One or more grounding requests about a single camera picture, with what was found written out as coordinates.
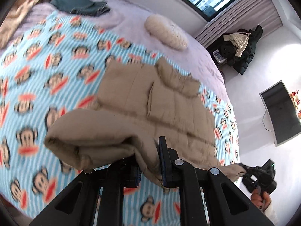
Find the person's right hand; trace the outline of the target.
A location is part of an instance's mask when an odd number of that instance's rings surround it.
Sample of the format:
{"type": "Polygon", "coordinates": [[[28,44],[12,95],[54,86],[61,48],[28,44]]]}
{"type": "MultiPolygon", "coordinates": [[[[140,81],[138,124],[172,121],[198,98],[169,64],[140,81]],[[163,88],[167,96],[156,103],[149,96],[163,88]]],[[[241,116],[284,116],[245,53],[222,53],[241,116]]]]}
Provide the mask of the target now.
{"type": "Polygon", "coordinates": [[[251,201],[256,207],[265,211],[271,203],[271,197],[266,191],[261,194],[258,189],[255,189],[251,194],[251,201]]]}

